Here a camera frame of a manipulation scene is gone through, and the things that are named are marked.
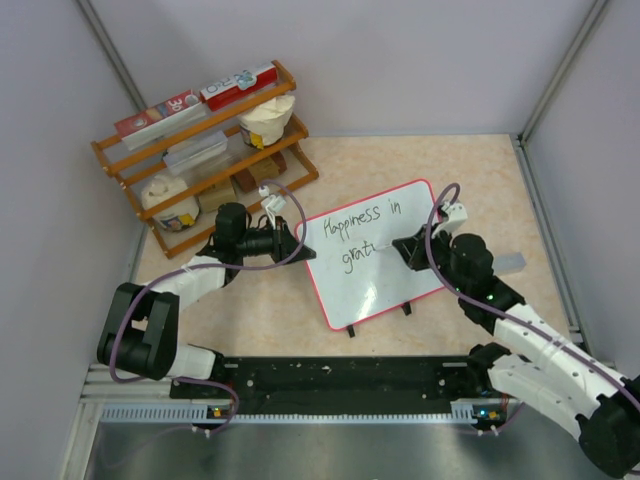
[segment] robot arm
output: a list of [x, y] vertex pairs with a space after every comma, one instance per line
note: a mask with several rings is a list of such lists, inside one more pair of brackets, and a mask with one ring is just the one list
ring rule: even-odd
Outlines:
[[[270, 208], [273, 204], [278, 209], [282, 207], [284, 201], [279, 198], [269, 195], [263, 201], [268, 221], [262, 227], [251, 227], [251, 216], [244, 205], [228, 203], [219, 208], [214, 233], [204, 248], [181, 267], [184, 272], [155, 285], [136, 307], [116, 353], [116, 368], [152, 380], [211, 377], [223, 357], [201, 347], [178, 344], [179, 312], [202, 296], [228, 285], [239, 272], [222, 267], [197, 268], [198, 265], [242, 266], [244, 257], [258, 255], [270, 255], [274, 262], [280, 262], [294, 253], [298, 241], [289, 231], [287, 222]], [[315, 256], [313, 250], [302, 245], [288, 263]], [[97, 356], [101, 363], [109, 364], [125, 313], [143, 287], [124, 283], [116, 289], [98, 344]], [[144, 330], [134, 324], [141, 320], [147, 321]]]
[[601, 470], [622, 478], [640, 462], [640, 376], [625, 378], [549, 326], [493, 274], [493, 255], [481, 237], [454, 238], [467, 218], [461, 204], [445, 203], [440, 213], [441, 222], [392, 245], [409, 268], [423, 270], [431, 268], [429, 241], [438, 273], [462, 294], [458, 304], [465, 315], [518, 352], [495, 343], [475, 347], [467, 365], [478, 390], [527, 403], [569, 432]]

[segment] white container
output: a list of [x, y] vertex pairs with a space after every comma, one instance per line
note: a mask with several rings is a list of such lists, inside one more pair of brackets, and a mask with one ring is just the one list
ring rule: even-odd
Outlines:
[[[148, 210], [186, 189], [187, 183], [182, 178], [160, 173], [142, 189], [142, 206]], [[194, 225], [198, 213], [200, 213], [198, 202], [194, 197], [188, 197], [154, 215], [153, 219], [166, 230], [178, 232]]]
[[280, 95], [238, 115], [244, 142], [262, 150], [280, 140], [295, 100], [293, 95]]
[[186, 140], [169, 148], [164, 163], [173, 175], [180, 175], [213, 159], [227, 149], [227, 136], [222, 131], [207, 135], [200, 140]]

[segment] cardboard box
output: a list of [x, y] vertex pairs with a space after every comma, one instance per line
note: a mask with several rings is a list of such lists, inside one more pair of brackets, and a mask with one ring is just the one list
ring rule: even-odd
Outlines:
[[233, 179], [238, 182], [243, 192], [251, 192], [258, 188], [258, 184], [267, 178], [276, 178], [287, 170], [287, 162], [282, 153], [277, 152], [264, 160], [254, 163], [250, 167], [236, 173]]
[[237, 199], [238, 197], [230, 178], [210, 186], [198, 195], [200, 208], [205, 213], [214, 212], [220, 205], [235, 202]]

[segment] red box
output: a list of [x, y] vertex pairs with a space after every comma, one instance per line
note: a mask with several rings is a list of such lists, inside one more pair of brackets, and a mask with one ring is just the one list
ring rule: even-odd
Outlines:
[[246, 97], [278, 80], [278, 71], [273, 63], [249, 68], [230, 77], [223, 78], [200, 90], [202, 101], [212, 110]]

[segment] metal floor panel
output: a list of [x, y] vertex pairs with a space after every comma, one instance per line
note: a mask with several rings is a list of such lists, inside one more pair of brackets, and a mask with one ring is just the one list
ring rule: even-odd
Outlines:
[[[166, 425], [102, 425], [116, 462]], [[86, 480], [604, 480], [578, 444], [527, 409], [499, 437], [449, 425], [237, 425], [171, 433], [116, 470], [94, 451]]]

